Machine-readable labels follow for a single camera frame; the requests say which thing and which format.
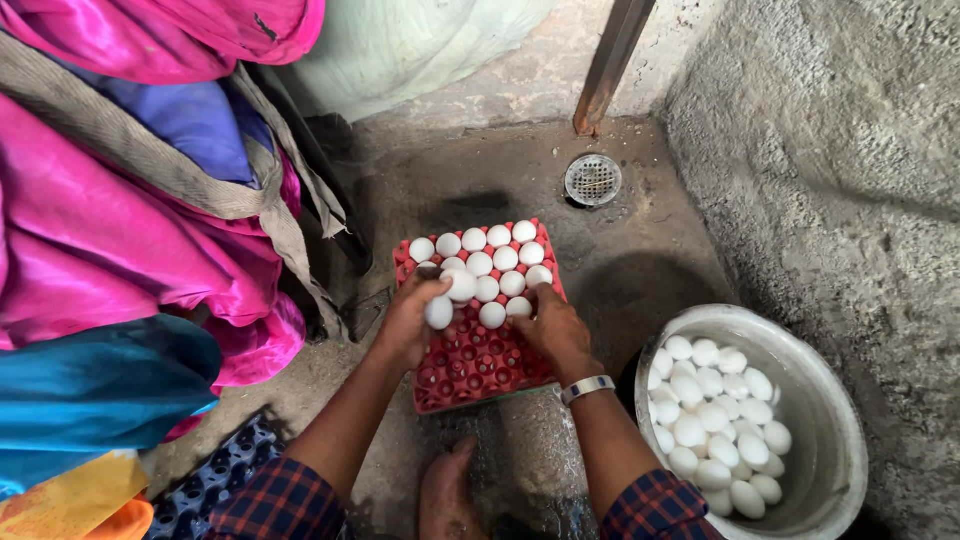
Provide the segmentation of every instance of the egg tray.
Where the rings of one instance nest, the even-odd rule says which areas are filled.
[[[542,265],[553,274],[553,290],[566,301],[550,235],[537,218],[530,222],[537,227],[537,238],[533,241],[543,247]],[[505,226],[513,231],[513,223]],[[484,233],[488,229],[480,228]],[[463,238],[462,231],[456,234]],[[437,243],[436,235],[428,238]],[[515,240],[509,245],[519,252],[520,245]],[[409,249],[410,240],[400,242],[399,247],[394,249],[397,286],[403,285],[417,269],[417,262],[410,258]],[[483,251],[492,258],[495,249],[488,245]],[[461,250],[456,257],[466,262],[468,256],[466,250]],[[434,255],[430,260],[437,266],[444,262],[440,255]],[[527,273],[527,267],[523,264],[519,264],[516,270],[524,276]],[[493,269],[490,275],[499,281],[502,272]],[[523,294],[527,295],[528,292],[529,289],[524,289]],[[506,306],[508,300],[500,294],[494,301]],[[476,405],[557,381],[550,364],[518,332],[509,329],[506,324],[496,330],[481,326],[480,307],[480,302],[473,299],[465,307],[457,309],[461,316],[454,314],[452,324],[457,332],[455,339],[448,341],[438,336],[431,341],[423,364],[413,376],[417,413]]]
[[[263,414],[257,414],[221,445],[183,484],[154,501],[147,540],[200,540],[210,530],[210,510],[226,501],[284,445]]]

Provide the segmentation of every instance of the concrete floor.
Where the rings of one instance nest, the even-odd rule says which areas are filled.
[[[366,298],[394,285],[390,253],[404,238],[536,216],[550,231],[594,352],[616,378],[672,314],[735,299],[660,127],[625,118],[604,128],[600,141],[575,137],[568,122],[380,139],[355,129],[352,158],[338,167],[374,246],[374,267],[358,280],[334,251],[315,273],[338,302]],[[620,194],[601,209],[564,200],[564,171],[587,153],[623,168]],[[198,429],[160,448],[152,493],[189,473],[262,407],[284,436],[295,437],[360,361],[376,326],[359,344],[307,347],[274,379],[227,389]],[[421,417],[406,381],[353,490],[352,522],[361,532],[415,538],[421,475],[467,433],[480,441],[470,479],[487,523],[509,510],[553,537],[598,536],[576,432],[555,388]]]

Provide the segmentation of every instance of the foot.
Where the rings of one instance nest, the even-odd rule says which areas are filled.
[[[476,437],[462,439],[427,469],[420,485],[420,540],[487,540],[467,488],[476,444]]]

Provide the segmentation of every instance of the plaid shirt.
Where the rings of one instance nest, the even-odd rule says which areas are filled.
[[[707,502],[692,484],[653,471],[632,483],[603,520],[606,539],[722,538],[707,523]],[[346,520],[330,484],[293,459],[276,459],[210,514],[208,540],[333,540]]]

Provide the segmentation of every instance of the floor drain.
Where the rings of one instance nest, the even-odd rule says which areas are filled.
[[[606,156],[591,154],[573,162],[566,169],[566,194],[585,207],[604,205],[616,197],[623,176],[616,162]]]

